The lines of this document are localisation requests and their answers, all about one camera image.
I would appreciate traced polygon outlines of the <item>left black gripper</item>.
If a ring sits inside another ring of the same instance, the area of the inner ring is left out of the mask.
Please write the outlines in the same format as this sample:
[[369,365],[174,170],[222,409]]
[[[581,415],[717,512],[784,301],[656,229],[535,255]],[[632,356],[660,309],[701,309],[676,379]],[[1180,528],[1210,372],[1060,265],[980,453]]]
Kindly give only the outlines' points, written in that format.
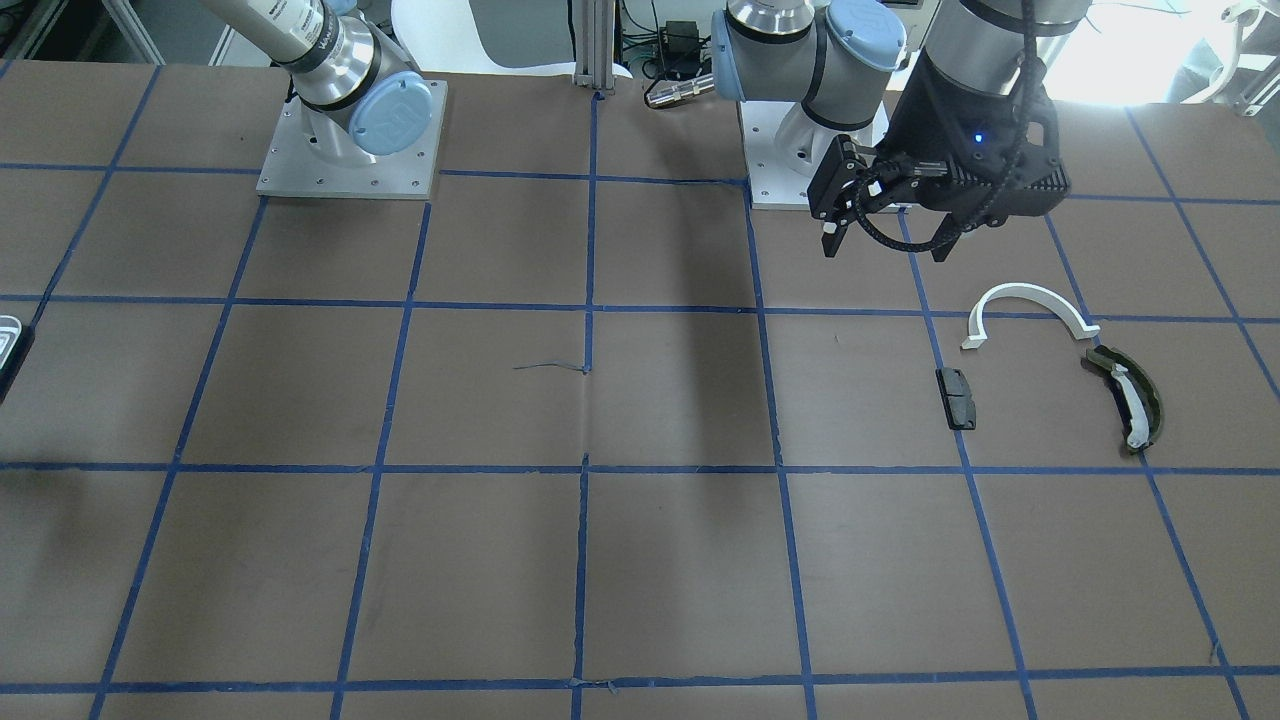
[[[1046,65],[1036,58],[1019,67],[1029,69],[1028,81],[1016,79],[1007,95],[988,95],[920,55],[872,165],[851,135],[836,135],[808,186],[824,256],[835,258],[850,225],[860,225],[888,249],[929,252],[941,263],[966,233],[1055,209],[1071,181],[1059,117],[1043,86]],[[870,222],[870,214],[895,202],[945,217],[928,241],[909,243]]]

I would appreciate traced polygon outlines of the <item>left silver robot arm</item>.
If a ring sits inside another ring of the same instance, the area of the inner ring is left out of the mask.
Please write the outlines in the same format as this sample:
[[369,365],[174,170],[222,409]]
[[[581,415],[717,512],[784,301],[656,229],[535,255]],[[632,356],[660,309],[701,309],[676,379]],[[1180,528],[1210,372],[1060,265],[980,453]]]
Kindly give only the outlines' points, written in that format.
[[878,1],[728,1],[712,20],[717,92],[794,105],[822,132],[805,151],[806,202],[835,256],[851,225],[937,263],[965,234],[1043,217],[1071,191],[1041,50],[1087,1],[942,1],[887,123],[856,141],[908,47]]

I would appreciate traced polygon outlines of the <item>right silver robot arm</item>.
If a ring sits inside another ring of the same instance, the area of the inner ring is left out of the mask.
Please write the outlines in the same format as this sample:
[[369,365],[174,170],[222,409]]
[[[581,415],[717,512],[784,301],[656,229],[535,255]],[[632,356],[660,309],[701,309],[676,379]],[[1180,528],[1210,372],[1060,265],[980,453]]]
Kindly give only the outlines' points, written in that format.
[[374,156],[408,149],[436,114],[429,82],[378,29],[330,1],[206,1],[291,74],[303,106]]

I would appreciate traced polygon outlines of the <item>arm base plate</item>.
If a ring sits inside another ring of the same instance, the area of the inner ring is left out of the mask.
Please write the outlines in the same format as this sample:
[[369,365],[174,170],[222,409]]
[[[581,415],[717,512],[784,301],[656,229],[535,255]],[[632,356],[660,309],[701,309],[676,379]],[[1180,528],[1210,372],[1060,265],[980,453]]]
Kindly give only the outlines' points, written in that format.
[[753,206],[808,211],[808,188],[838,131],[814,122],[797,102],[739,104]]
[[422,136],[385,156],[355,145],[333,119],[298,97],[282,109],[256,191],[283,199],[379,199],[428,201],[436,178],[449,85],[428,78],[433,114]]

